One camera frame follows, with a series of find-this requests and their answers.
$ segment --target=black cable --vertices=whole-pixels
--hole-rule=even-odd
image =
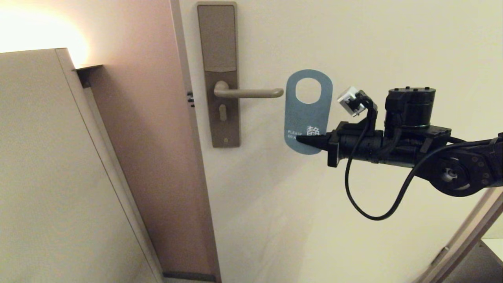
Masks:
[[[400,189],[400,192],[398,192],[398,195],[395,199],[395,202],[393,203],[393,205],[391,206],[391,208],[388,210],[388,212],[386,212],[385,214],[381,215],[381,216],[372,216],[372,215],[369,215],[367,213],[365,213],[355,202],[355,200],[353,199],[353,197],[351,196],[351,192],[350,192],[350,189],[349,189],[349,171],[350,171],[350,167],[351,167],[351,162],[353,161],[353,155],[355,154],[356,152],[356,149],[358,148],[358,146],[360,145],[363,137],[365,136],[365,133],[367,132],[368,128],[370,126],[370,119],[367,120],[367,123],[365,124],[365,127],[364,127],[364,130],[363,132],[360,134],[360,136],[358,137],[358,140],[355,144],[355,146],[353,147],[353,150],[351,151],[351,155],[349,156],[348,158],[348,163],[346,165],[346,174],[344,176],[344,183],[345,183],[345,186],[346,186],[346,194],[348,195],[348,198],[349,198],[349,201],[351,202],[351,204],[353,205],[353,207],[363,216],[365,216],[366,218],[370,219],[370,220],[374,220],[374,221],[380,221],[380,220],[384,220],[390,216],[393,215],[393,213],[395,213],[396,209],[398,208],[398,206],[400,205],[402,199],[403,199],[403,196],[405,195],[405,192],[407,191],[407,188],[408,186],[410,185],[410,182],[412,181],[412,179],[414,178],[414,175],[415,173],[418,171],[419,167],[424,163],[426,162],[426,160],[428,158],[430,158],[431,156],[433,156],[434,154],[440,152],[440,151],[444,151],[444,150],[448,150],[448,149],[456,149],[456,148],[465,148],[465,147],[474,147],[474,146],[480,146],[480,145],[484,145],[484,144],[489,144],[489,142],[491,141],[491,139],[486,139],[486,140],[480,140],[480,141],[471,141],[471,142],[462,142],[462,143],[457,143],[457,144],[453,144],[453,145],[448,145],[448,146],[444,146],[444,147],[441,147],[441,148],[438,148],[436,150],[433,150],[432,152],[426,154],[415,166],[414,168],[409,172],[409,174],[407,175],[405,181],[403,182],[403,185],[402,185],[402,188]]]
[[[393,149],[395,149],[396,145],[400,141],[401,136],[402,136],[402,129],[396,127],[395,130],[393,131],[393,139],[391,140],[391,142],[376,153],[375,157],[376,161],[386,159],[387,156],[393,151]]]

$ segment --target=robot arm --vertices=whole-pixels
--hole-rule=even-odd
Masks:
[[[451,196],[468,196],[485,187],[502,186],[503,133],[493,139],[467,143],[451,137],[449,128],[430,125],[435,92],[428,87],[389,90],[382,131],[375,129],[377,106],[372,99],[363,91],[349,88],[339,102],[353,116],[367,109],[366,118],[359,123],[340,122],[325,135],[300,135],[297,141],[328,151],[328,166],[337,167],[341,159],[349,159],[346,189],[361,213],[349,193],[352,159],[413,168],[401,193],[405,193],[413,176]]]

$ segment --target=door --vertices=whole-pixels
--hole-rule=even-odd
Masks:
[[[285,98],[241,99],[241,146],[213,148],[196,0],[181,13],[222,281],[408,282],[435,258],[482,192],[453,198],[415,179],[398,211],[372,222],[347,200],[344,166],[284,142]],[[238,0],[239,84],[285,88],[317,69],[336,98],[353,85],[381,110],[395,87],[437,89],[432,124],[466,140],[494,137],[503,96],[502,2]],[[300,82],[308,99],[319,88]],[[328,129],[356,122],[332,100]],[[354,162],[357,203],[381,215],[408,169]]]

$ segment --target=wall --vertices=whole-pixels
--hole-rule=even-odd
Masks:
[[[162,282],[66,50],[2,53],[0,65],[0,281]]]
[[[218,274],[169,1],[2,1],[0,51],[104,64],[95,99],[164,271]]]

